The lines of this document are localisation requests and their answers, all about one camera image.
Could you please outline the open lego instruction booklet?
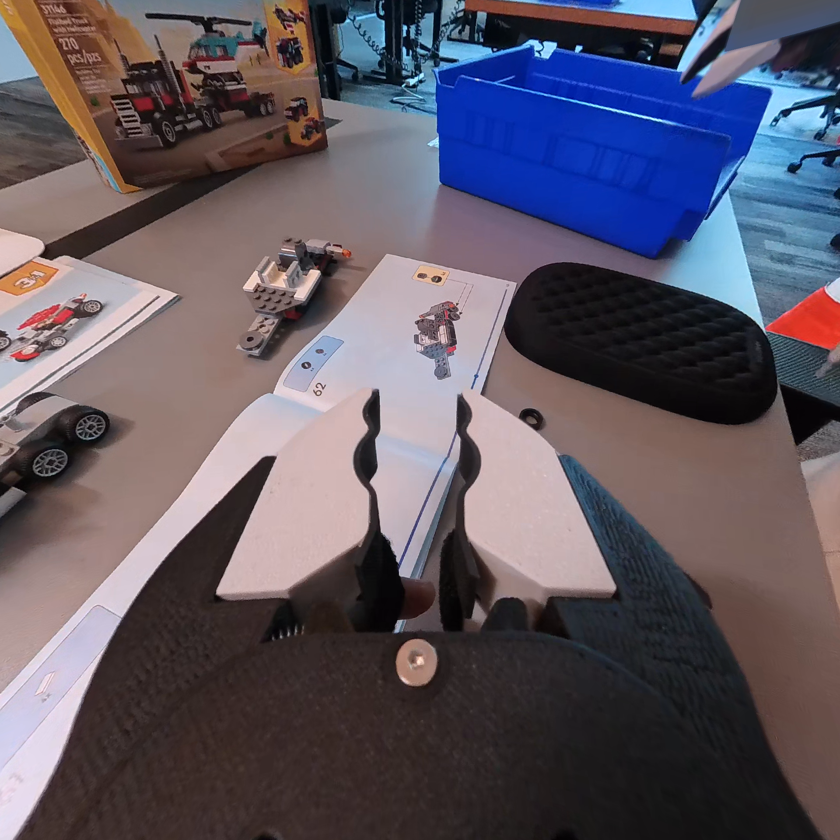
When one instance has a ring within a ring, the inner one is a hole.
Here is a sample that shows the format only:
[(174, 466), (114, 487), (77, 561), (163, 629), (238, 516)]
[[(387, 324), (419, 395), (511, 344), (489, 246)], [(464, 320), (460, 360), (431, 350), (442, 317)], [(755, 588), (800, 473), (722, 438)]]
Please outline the open lego instruction booklet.
[(260, 457), (365, 387), (381, 397), (382, 530), (401, 574), (424, 570), (458, 446), (455, 399), (480, 393), (516, 285), (387, 255), (232, 423), (182, 494), (2, 693), (2, 836), (14, 837), (58, 762), (91, 674), (164, 556)]

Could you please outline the grey lego truck chassis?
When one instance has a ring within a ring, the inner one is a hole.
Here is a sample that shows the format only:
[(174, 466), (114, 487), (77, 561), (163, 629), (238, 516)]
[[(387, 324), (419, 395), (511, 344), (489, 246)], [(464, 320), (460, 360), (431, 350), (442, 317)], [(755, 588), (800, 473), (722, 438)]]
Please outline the grey lego truck chassis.
[(34, 482), (64, 474), (79, 448), (102, 441), (110, 416), (99, 408), (51, 392), (22, 397), (1, 421), (1, 515), (8, 514)]

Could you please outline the dark textured board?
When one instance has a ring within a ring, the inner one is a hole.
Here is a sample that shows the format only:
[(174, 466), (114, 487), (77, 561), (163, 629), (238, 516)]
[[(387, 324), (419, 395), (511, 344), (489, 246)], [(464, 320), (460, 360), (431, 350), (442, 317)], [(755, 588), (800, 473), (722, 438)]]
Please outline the dark textured board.
[(838, 347), (768, 331), (776, 374), (794, 443), (800, 445), (839, 420)]

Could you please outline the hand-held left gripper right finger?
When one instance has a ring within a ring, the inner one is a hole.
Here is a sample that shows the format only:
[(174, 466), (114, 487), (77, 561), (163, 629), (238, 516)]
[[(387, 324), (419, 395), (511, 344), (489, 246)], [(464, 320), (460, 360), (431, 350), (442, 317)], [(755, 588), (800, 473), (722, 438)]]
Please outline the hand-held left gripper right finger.
[(475, 391), (458, 396), (456, 432), (462, 486), (440, 555), (443, 629), (531, 631), (553, 598), (612, 599), (604, 549), (552, 445)]

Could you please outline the wooden-edged background desk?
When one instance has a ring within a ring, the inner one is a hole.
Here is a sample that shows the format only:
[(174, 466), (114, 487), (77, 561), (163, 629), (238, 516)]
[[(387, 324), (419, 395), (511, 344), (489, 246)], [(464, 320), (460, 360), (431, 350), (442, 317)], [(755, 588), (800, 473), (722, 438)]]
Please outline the wooden-edged background desk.
[(466, 1), (485, 15), (483, 46), (510, 49), (529, 41), (560, 49), (675, 69), (699, 22), (692, 1)]

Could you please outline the blue plastic bin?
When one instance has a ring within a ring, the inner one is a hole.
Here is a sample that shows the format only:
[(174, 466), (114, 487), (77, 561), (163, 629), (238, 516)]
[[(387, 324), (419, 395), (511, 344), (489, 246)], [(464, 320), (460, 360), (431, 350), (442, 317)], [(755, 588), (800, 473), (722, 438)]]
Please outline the blue plastic bin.
[(715, 210), (772, 96), (693, 99), (677, 70), (531, 45), (435, 76), (443, 185), (651, 259)]

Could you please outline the closed lego instruction booklet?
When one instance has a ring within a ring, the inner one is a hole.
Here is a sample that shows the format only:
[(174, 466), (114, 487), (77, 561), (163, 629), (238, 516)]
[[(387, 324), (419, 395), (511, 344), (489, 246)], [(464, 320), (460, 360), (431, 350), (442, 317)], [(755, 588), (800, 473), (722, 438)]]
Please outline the closed lego instruction booklet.
[(1, 409), (44, 391), (179, 300), (173, 291), (62, 256), (1, 279)]

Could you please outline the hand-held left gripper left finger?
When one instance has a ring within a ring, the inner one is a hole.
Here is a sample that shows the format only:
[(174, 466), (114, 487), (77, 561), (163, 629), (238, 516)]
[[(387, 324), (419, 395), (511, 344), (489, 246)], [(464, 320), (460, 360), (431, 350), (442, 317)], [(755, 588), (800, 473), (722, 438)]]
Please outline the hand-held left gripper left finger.
[(217, 597), (276, 597), (299, 623), (315, 605), (335, 602), (362, 632), (395, 629), (405, 592), (372, 486), (380, 430), (380, 394), (366, 387), (283, 446)]

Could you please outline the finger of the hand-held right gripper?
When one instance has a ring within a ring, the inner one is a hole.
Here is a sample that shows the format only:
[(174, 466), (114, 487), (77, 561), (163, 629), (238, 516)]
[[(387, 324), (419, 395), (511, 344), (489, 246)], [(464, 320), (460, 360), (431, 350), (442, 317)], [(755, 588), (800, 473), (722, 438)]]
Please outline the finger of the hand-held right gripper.
[(725, 50), (710, 62), (691, 97), (704, 98), (739, 79), (751, 69), (771, 62), (782, 47), (781, 39)]
[(745, 1), (730, 2), (717, 19), (707, 24), (710, 13), (698, 17), (699, 49), (682, 70), (681, 83), (688, 83), (709, 67), (727, 49), (752, 49), (765, 43), (783, 43), (839, 19), (838, 1)]

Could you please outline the black textured wrist rest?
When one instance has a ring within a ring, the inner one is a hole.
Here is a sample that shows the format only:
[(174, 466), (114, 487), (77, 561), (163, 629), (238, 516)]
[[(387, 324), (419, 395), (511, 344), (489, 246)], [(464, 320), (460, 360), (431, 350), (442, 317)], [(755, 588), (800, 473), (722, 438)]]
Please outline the black textured wrist rest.
[(712, 424), (752, 423), (778, 392), (770, 342), (747, 314), (614, 269), (537, 268), (514, 294), (505, 334), (548, 371)]

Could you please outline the white flat pad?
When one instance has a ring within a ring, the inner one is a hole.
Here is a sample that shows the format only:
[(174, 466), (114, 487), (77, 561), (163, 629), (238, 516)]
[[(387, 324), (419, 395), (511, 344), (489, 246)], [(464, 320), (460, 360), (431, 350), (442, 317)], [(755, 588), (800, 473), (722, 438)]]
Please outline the white flat pad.
[(5, 277), (33, 259), (42, 256), (46, 244), (39, 238), (0, 229), (0, 275)]

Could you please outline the lego set cardboard box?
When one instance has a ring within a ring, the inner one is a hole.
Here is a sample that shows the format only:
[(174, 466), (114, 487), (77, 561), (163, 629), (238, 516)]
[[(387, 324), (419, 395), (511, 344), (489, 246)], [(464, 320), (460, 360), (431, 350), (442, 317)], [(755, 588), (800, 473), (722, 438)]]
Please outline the lego set cardboard box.
[(2, 17), (119, 193), (328, 147), (308, 2), (4, 1)]

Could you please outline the black office chair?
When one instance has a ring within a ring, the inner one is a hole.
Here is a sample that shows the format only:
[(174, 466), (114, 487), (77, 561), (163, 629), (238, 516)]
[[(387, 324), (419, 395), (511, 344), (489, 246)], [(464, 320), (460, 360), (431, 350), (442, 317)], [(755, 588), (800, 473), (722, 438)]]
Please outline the black office chair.
[(801, 156), (797, 161), (793, 161), (789, 163), (786, 167), (786, 171), (795, 174), (797, 173), (806, 161), (819, 161), (825, 167), (833, 167), (834, 164), (838, 161), (840, 155), (839, 146), (819, 152), (811, 152), (808, 154), (804, 154)]
[(802, 88), (802, 87), (778, 87), (773, 86), (772, 97), (764, 115), (762, 131), (779, 137), (794, 140), (814, 141), (815, 134), (821, 131), (826, 124), (826, 118), (822, 116), (824, 107), (813, 107), (793, 111), (786, 118), (781, 118), (775, 125), (770, 125), (778, 112), (790, 107), (800, 101), (810, 101), (824, 98), (828, 89)]

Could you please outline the orange and white cone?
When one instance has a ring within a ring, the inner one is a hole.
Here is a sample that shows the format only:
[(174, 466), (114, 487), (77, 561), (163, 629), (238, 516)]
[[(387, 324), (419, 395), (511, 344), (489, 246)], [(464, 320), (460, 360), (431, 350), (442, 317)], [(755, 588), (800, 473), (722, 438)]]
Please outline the orange and white cone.
[(839, 344), (839, 279), (818, 288), (772, 321), (767, 331), (833, 351)]

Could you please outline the grey lego helicopter body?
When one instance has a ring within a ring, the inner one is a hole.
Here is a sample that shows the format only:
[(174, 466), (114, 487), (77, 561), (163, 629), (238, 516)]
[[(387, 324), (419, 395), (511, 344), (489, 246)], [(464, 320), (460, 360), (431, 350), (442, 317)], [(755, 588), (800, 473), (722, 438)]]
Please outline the grey lego helicopter body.
[(349, 249), (327, 239), (285, 238), (276, 258), (265, 257), (243, 286), (255, 313), (238, 340), (247, 356), (262, 356), (278, 328), (298, 321), (308, 310), (324, 277), (345, 259)]

